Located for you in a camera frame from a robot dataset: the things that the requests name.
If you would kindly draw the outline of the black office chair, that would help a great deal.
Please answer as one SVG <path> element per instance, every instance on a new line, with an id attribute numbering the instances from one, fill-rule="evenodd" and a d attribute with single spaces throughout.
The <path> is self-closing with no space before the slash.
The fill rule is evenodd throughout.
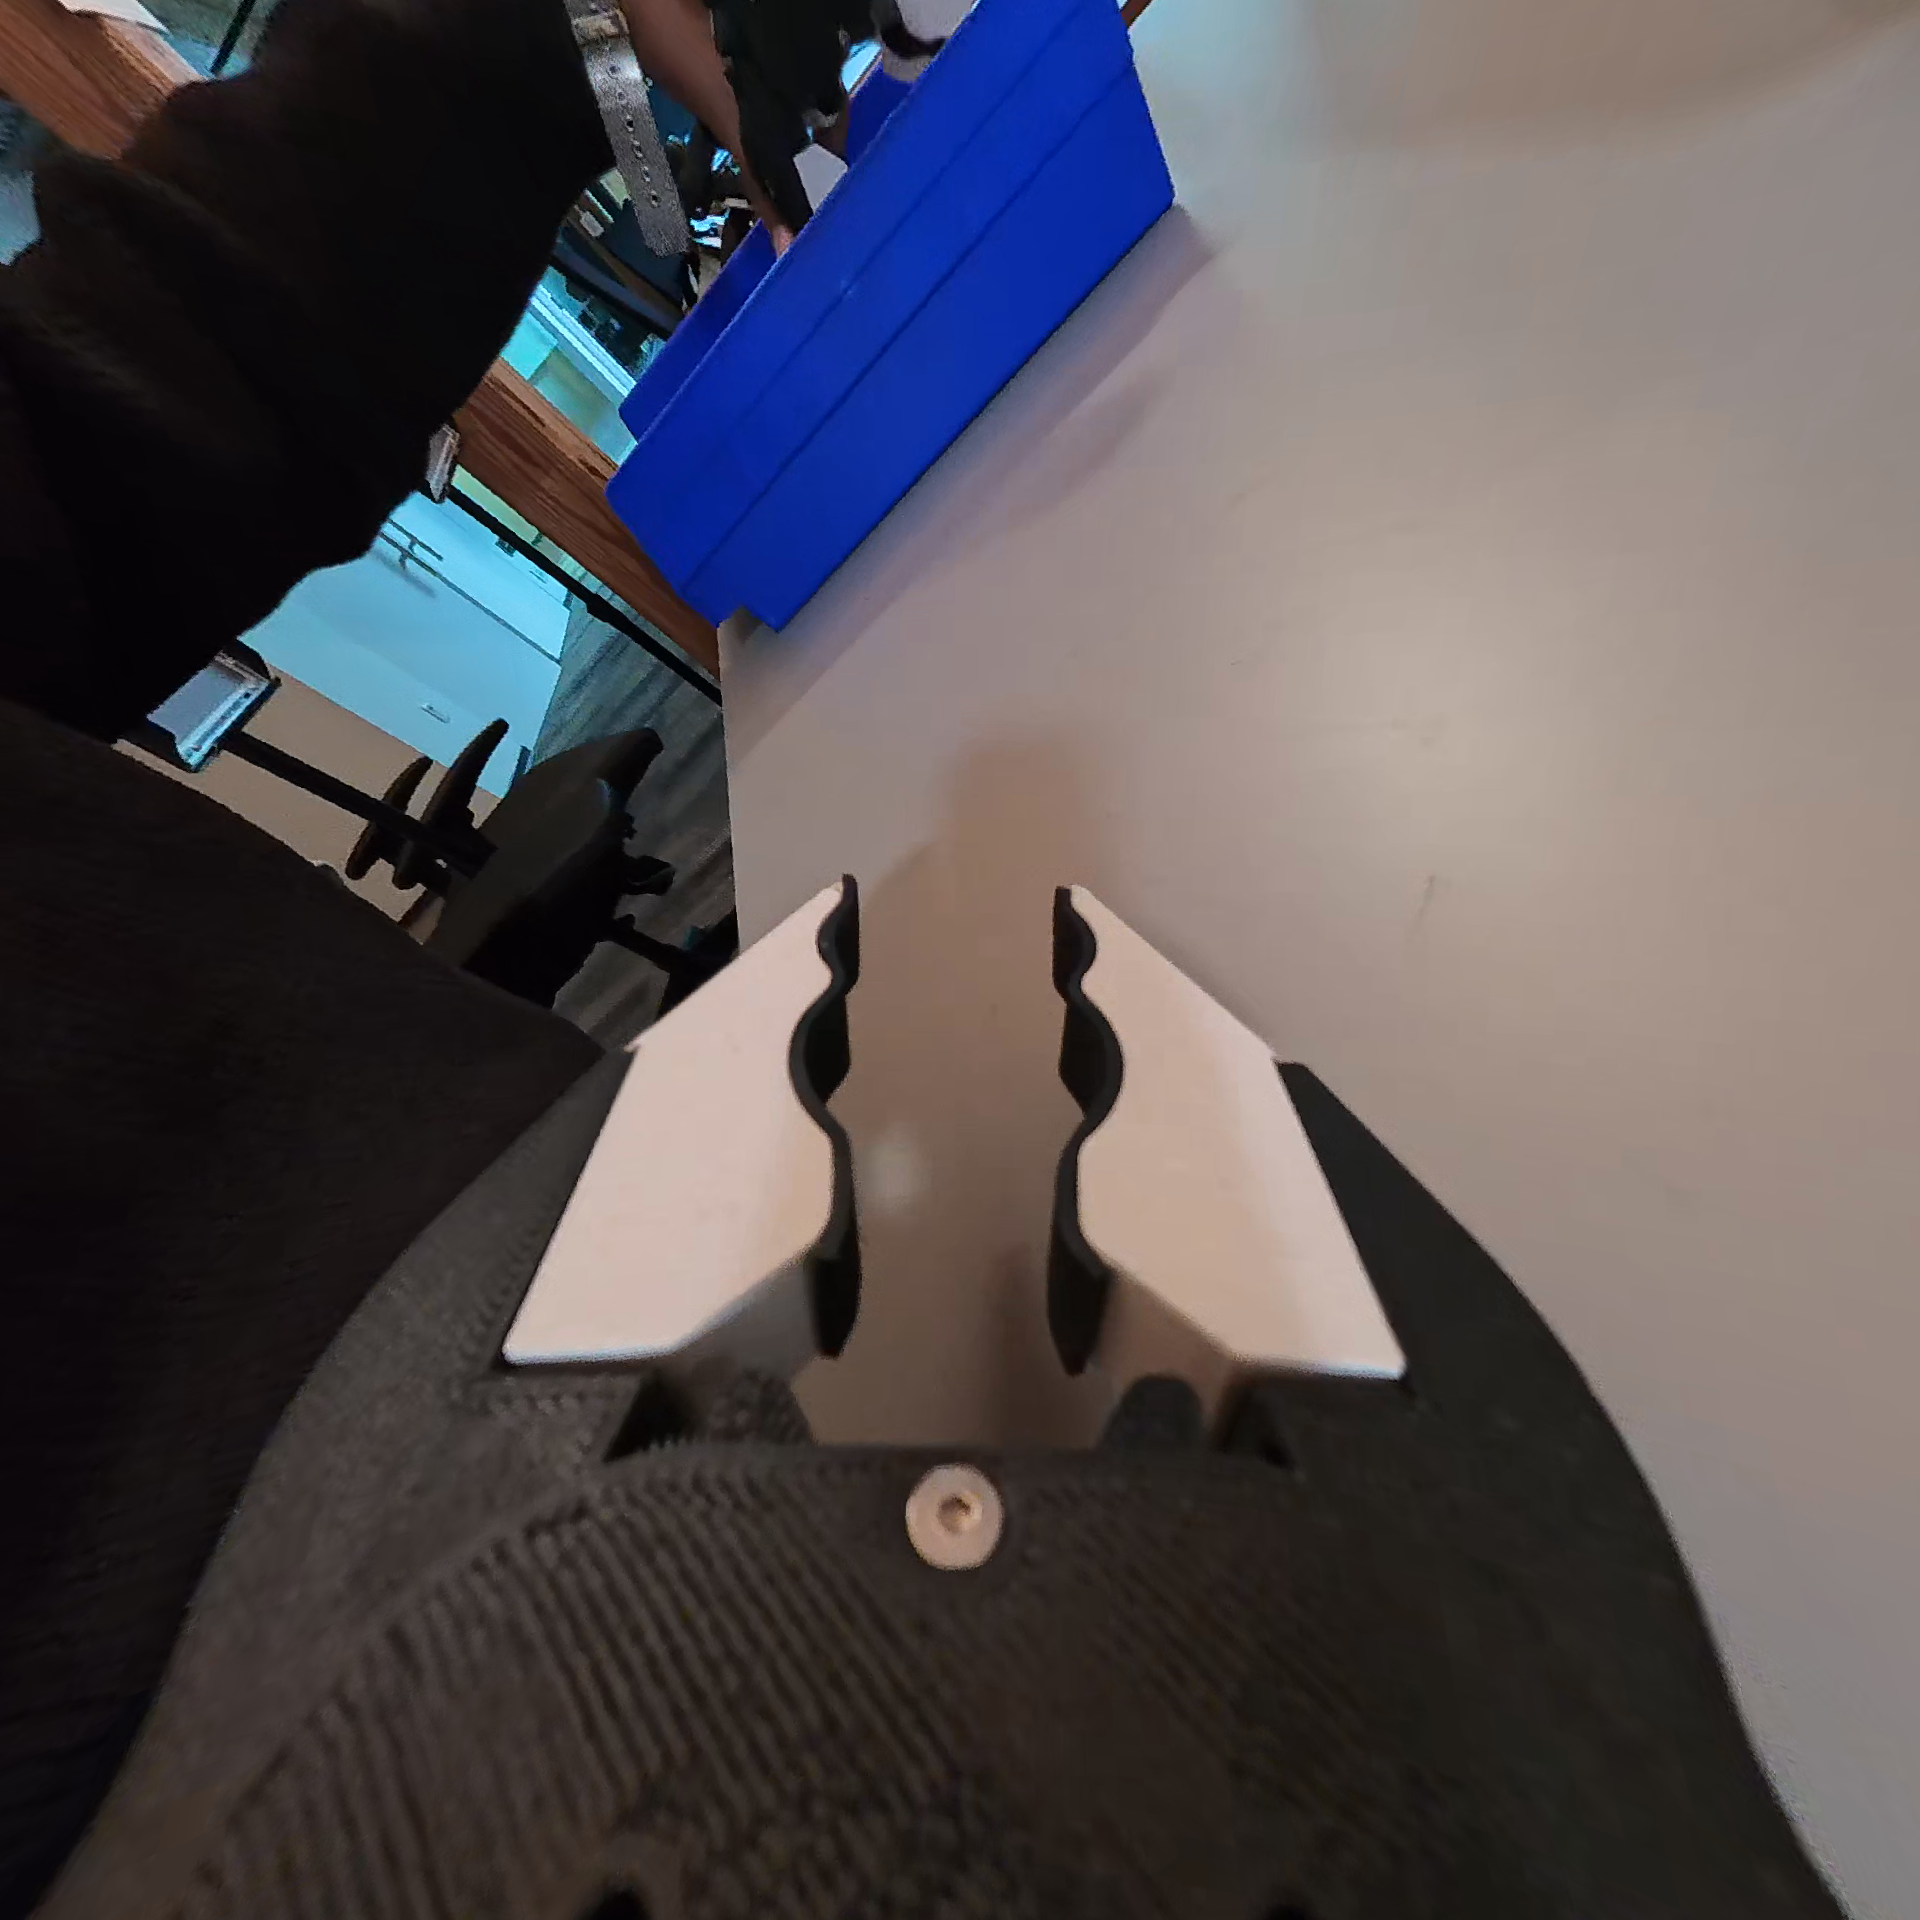
<path id="1" fill-rule="evenodd" d="M 665 945 L 624 912 L 630 897 L 665 897 L 678 878 L 672 860 L 627 847 L 630 800 L 662 751 L 661 735 L 611 735 L 529 763 L 477 822 L 471 800 L 503 739 L 503 719 L 484 725 L 421 810 L 414 800 L 430 763 L 417 756 L 383 794 L 400 822 L 366 822 L 335 882 L 389 868 L 399 890 L 433 908 L 421 932 L 428 953 L 541 1011 L 597 949 L 624 949 L 661 971 L 661 1015 L 672 1015 L 737 957 L 742 935 L 724 914 Z"/>

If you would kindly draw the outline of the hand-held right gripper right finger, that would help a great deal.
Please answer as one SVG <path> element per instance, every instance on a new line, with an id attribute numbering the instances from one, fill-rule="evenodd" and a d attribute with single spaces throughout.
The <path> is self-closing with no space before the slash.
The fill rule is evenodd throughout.
<path id="1" fill-rule="evenodd" d="M 1068 1380 L 1404 1380 L 1276 1052 L 1078 884 L 1050 903 L 1076 1121 L 1046 1226 Z"/>

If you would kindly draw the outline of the silver studded wristband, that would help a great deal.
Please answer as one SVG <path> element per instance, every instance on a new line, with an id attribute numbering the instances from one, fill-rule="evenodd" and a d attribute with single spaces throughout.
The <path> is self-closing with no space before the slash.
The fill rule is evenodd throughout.
<path id="1" fill-rule="evenodd" d="M 665 160 L 648 78 L 642 71 L 627 15 L 619 3 L 563 3 L 594 104 L 599 110 L 611 166 L 627 185 L 645 246 L 661 258 L 681 258 L 694 234 Z"/>

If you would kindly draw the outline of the person's left forearm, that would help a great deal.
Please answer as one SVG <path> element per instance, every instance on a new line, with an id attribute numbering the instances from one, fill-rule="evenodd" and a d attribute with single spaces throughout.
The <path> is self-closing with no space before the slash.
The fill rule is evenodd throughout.
<path id="1" fill-rule="evenodd" d="M 281 3 L 35 172 L 2 265 L 2 703 L 120 739 L 357 559 L 611 161 L 563 3 Z"/>

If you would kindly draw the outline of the blue plastic bin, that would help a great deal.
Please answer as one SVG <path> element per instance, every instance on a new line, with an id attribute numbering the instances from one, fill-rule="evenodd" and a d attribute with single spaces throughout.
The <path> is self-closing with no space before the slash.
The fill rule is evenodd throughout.
<path id="1" fill-rule="evenodd" d="M 699 368 L 699 362 L 708 362 L 717 336 L 742 316 L 772 265 L 772 245 L 767 230 L 755 224 L 672 333 L 672 341 L 661 343 L 633 391 L 619 407 L 619 422 L 633 438 L 645 438 L 662 407 L 681 394 L 685 379 Z"/>
<path id="2" fill-rule="evenodd" d="M 1119 3 L 973 3 L 616 467 L 699 620 L 785 628 L 1173 208 Z"/>

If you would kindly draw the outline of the grey desk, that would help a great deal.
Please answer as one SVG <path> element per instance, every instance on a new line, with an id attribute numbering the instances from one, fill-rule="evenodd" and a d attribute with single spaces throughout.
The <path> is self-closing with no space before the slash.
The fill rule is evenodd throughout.
<path id="1" fill-rule="evenodd" d="M 1500 1260 L 1856 1916 L 1915 1916 L 1915 3 L 1149 3 L 1176 209 L 785 628 L 860 878 L 830 1440 L 1073 1444 L 1050 897 Z"/>

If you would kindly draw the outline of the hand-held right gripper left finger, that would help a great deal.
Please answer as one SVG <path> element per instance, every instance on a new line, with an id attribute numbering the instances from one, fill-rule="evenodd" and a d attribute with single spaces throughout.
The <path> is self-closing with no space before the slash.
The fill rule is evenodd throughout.
<path id="1" fill-rule="evenodd" d="M 860 1316 L 851 1070 L 860 884 L 793 912 L 627 1046 L 589 1158 L 502 1341 L 517 1371 L 793 1380 Z"/>

